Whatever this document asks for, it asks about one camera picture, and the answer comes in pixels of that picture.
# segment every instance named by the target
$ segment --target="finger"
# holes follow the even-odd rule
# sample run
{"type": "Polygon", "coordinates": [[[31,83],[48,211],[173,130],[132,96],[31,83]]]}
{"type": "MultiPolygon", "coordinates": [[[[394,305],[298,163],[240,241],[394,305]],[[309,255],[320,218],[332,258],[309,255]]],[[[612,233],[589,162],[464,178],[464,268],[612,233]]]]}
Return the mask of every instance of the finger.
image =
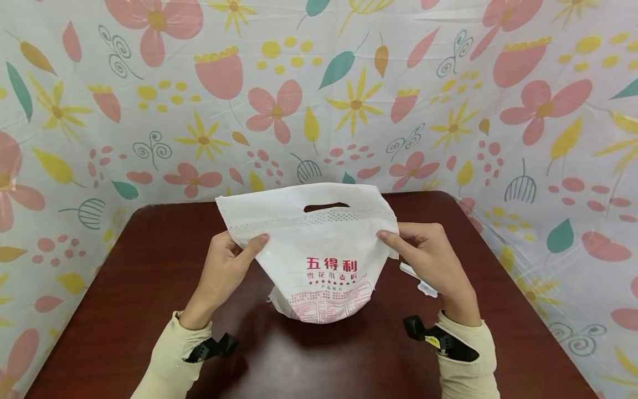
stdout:
{"type": "Polygon", "coordinates": [[[248,267],[250,263],[255,259],[258,253],[260,253],[264,246],[268,243],[270,236],[268,234],[262,234],[250,240],[244,250],[235,258],[235,260],[243,267],[248,267]]]}

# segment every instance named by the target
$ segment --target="brown table surface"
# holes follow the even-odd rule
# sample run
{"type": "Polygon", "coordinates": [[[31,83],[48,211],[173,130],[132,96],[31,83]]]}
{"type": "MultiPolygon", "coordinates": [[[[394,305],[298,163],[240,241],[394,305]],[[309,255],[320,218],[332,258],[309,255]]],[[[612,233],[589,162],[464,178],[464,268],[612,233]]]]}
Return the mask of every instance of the brown table surface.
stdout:
{"type": "MultiPolygon", "coordinates": [[[[596,398],[452,197],[386,198],[399,221],[445,227],[494,336],[503,398],[596,398]]],[[[139,210],[27,399],[128,398],[171,312],[197,285],[210,238],[224,229],[213,203],[139,210]]],[[[361,311],[311,325],[265,303],[272,283],[253,264],[214,315],[213,336],[229,332],[240,345],[230,359],[206,361],[188,398],[440,398],[434,348],[409,339],[401,323],[409,315],[436,322],[440,300],[416,286],[389,259],[361,311]]]]}

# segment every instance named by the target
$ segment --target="pink flower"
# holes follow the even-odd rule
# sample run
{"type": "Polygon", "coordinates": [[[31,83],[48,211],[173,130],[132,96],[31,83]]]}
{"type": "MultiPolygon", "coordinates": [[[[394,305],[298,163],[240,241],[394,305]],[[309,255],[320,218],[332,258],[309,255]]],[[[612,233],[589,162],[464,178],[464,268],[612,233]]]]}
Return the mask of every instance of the pink flower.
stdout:
{"type": "Polygon", "coordinates": [[[277,101],[266,90],[255,87],[248,92],[248,102],[259,115],[251,116],[246,127],[253,132],[263,132],[275,124],[275,137],[282,144],[290,141],[290,129],[283,117],[294,114],[301,105],[302,92],[299,83],[287,80],[279,88],[277,101]]]}
{"type": "MultiPolygon", "coordinates": [[[[631,283],[632,294],[638,299],[638,277],[631,283]]],[[[638,331],[638,308],[620,308],[611,312],[611,319],[622,328],[638,331]]]]}
{"type": "Polygon", "coordinates": [[[140,53],[146,65],[153,68],[164,62],[162,32],[180,40],[194,38],[204,23],[198,0],[105,0],[113,18],[129,29],[144,29],[140,53]]]}
{"type": "Polygon", "coordinates": [[[13,227],[11,199],[31,211],[44,209],[44,197],[38,190],[16,184],[20,166],[22,152],[18,143],[7,133],[0,132],[0,232],[13,227]]]}
{"type": "Polygon", "coordinates": [[[536,15],[543,0],[492,0],[483,14],[483,26],[490,27],[487,35],[474,48],[470,60],[478,58],[494,40],[496,33],[503,28],[511,32],[527,24],[536,15]]]}
{"type": "Polygon", "coordinates": [[[164,180],[170,184],[186,185],[184,195],[187,198],[195,198],[199,194],[198,186],[213,188],[221,184],[221,174],[208,172],[200,175],[197,169],[188,162],[182,162],[177,166],[177,174],[165,174],[164,180]]]}
{"type": "Polygon", "coordinates": [[[531,120],[523,133],[523,143],[532,146],[543,135],[546,117],[571,114],[590,97],[591,89],[591,81],[583,79],[565,86],[552,98],[549,84],[544,80],[534,80],[523,88],[523,106],[501,112],[501,121],[505,124],[521,124],[531,120]]]}
{"type": "Polygon", "coordinates": [[[411,177],[415,179],[425,179],[427,176],[430,176],[432,173],[436,172],[439,167],[438,162],[428,163],[427,165],[423,165],[423,161],[425,156],[421,151],[417,151],[410,155],[408,161],[405,163],[405,166],[396,164],[390,167],[390,175],[394,177],[400,177],[394,186],[392,186],[393,190],[402,189],[410,180],[411,177]]]}

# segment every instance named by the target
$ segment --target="pink dot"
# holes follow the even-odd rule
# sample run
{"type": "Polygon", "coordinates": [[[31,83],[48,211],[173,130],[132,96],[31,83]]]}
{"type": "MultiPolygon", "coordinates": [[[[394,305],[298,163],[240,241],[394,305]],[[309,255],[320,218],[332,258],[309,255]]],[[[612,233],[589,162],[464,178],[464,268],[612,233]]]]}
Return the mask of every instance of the pink dot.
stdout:
{"type": "Polygon", "coordinates": [[[571,192],[581,192],[585,189],[585,183],[576,177],[568,177],[563,179],[563,187],[571,192]]]}
{"type": "Polygon", "coordinates": [[[594,186],[591,188],[591,191],[598,193],[598,194],[606,194],[609,193],[609,187],[605,187],[605,186],[594,186]]]}
{"type": "Polygon", "coordinates": [[[259,157],[259,159],[261,159],[264,162],[266,162],[269,159],[268,153],[264,151],[263,149],[257,151],[257,156],[259,157]]]}
{"type": "Polygon", "coordinates": [[[635,223],[636,221],[638,221],[638,219],[634,218],[632,215],[620,215],[618,218],[623,222],[628,223],[635,223]]]}
{"type": "Polygon", "coordinates": [[[602,212],[605,210],[605,206],[598,201],[587,201],[587,206],[590,207],[592,211],[602,212]]]}
{"type": "Polygon", "coordinates": [[[56,248],[56,244],[50,238],[41,238],[38,240],[38,248],[44,252],[51,252],[56,248]]]}
{"type": "Polygon", "coordinates": [[[629,201],[628,199],[624,199],[624,198],[620,198],[620,197],[614,197],[611,200],[609,200],[609,203],[612,204],[613,206],[617,206],[617,207],[626,207],[632,204],[631,201],[629,201]]]}
{"type": "Polygon", "coordinates": [[[487,150],[493,156],[499,155],[501,153],[501,145],[499,143],[492,143],[487,150]]]}

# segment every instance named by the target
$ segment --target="yellow leaf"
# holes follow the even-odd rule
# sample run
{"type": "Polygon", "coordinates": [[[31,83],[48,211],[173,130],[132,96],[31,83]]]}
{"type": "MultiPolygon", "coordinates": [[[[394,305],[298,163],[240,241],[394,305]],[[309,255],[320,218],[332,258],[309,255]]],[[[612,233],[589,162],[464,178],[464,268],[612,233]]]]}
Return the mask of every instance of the yellow leaf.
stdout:
{"type": "Polygon", "coordinates": [[[71,294],[79,294],[84,290],[84,279],[77,273],[69,273],[67,275],[59,275],[57,281],[62,284],[65,290],[71,294]]]}
{"type": "Polygon", "coordinates": [[[239,133],[238,131],[234,131],[231,133],[230,135],[234,141],[238,142],[239,144],[244,144],[245,146],[250,146],[250,144],[248,143],[248,140],[246,140],[246,137],[239,133]]]}
{"type": "Polygon", "coordinates": [[[250,190],[253,193],[263,191],[263,181],[252,170],[250,171],[250,190]]]}
{"type": "Polygon", "coordinates": [[[45,172],[51,176],[53,180],[61,184],[69,184],[73,182],[73,171],[64,160],[35,147],[32,147],[32,149],[42,164],[45,172]]]}
{"type": "Polygon", "coordinates": [[[631,134],[638,134],[638,119],[614,111],[609,111],[609,115],[611,115],[611,119],[620,130],[631,134]]]}
{"type": "Polygon", "coordinates": [[[463,187],[472,180],[472,177],[474,177],[474,167],[472,166],[472,162],[468,160],[461,170],[459,170],[459,174],[456,175],[456,183],[459,187],[463,187]]]}
{"type": "Polygon", "coordinates": [[[0,246],[0,263],[9,263],[27,253],[27,250],[12,246],[0,246]]]}
{"type": "Polygon", "coordinates": [[[563,158],[571,150],[581,136],[582,116],[574,121],[560,136],[554,141],[550,155],[553,160],[563,158]]]}

